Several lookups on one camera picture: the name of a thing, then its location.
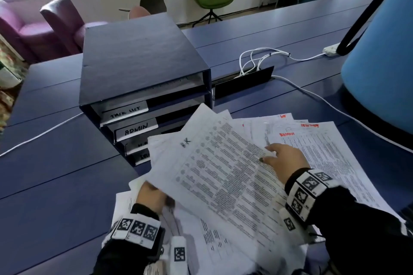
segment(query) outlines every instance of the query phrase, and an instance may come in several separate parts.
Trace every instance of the stack of papers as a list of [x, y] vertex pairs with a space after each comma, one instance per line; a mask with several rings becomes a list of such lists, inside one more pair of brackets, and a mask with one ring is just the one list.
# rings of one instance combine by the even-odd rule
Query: stack of papers
[[180, 132], [148, 138], [152, 169], [116, 195], [114, 218], [130, 210], [138, 181], [148, 180], [175, 200], [161, 226], [186, 237], [192, 275], [291, 274], [303, 267], [307, 246], [288, 239], [278, 214], [284, 187], [259, 162], [274, 155], [264, 148], [274, 142], [299, 148], [312, 168], [341, 181], [358, 202], [397, 216], [333, 122], [296, 121], [290, 113], [232, 119], [202, 104]]

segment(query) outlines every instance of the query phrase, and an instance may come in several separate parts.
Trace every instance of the person's right hand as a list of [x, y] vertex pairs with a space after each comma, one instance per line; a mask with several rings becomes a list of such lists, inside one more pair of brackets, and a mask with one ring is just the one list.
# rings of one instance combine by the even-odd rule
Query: person's right hand
[[310, 165], [300, 149], [283, 144], [271, 144], [265, 147], [269, 151], [276, 151], [277, 157], [262, 157], [260, 161], [271, 166], [278, 179], [285, 184], [290, 176], [300, 168]]

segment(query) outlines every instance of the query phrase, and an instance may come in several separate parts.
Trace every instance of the file organizer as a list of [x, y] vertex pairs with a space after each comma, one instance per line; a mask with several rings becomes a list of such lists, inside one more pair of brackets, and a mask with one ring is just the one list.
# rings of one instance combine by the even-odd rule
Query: file organizer
[[147, 138], [179, 131], [201, 103], [211, 71], [166, 13], [87, 29], [79, 107], [133, 166]]

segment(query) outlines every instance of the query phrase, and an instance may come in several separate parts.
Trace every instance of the person's left hand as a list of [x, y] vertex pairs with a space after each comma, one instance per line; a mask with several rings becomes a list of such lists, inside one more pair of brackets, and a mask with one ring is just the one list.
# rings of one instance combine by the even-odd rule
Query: person's left hand
[[144, 182], [136, 198], [136, 203], [147, 206], [153, 212], [161, 214], [167, 195], [149, 182]]

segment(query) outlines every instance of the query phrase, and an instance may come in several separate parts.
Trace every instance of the hand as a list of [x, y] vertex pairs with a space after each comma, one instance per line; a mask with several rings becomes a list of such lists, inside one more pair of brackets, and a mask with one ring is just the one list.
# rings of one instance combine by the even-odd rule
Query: hand
[[147, 206], [153, 212], [161, 214], [167, 195], [148, 182], [144, 182], [137, 194], [136, 203]]
[[262, 157], [260, 161], [271, 166], [283, 184], [298, 169], [303, 167], [310, 168], [306, 157], [300, 149], [283, 144], [271, 144], [265, 148], [269, 151], [276, 151], [277, 157]]

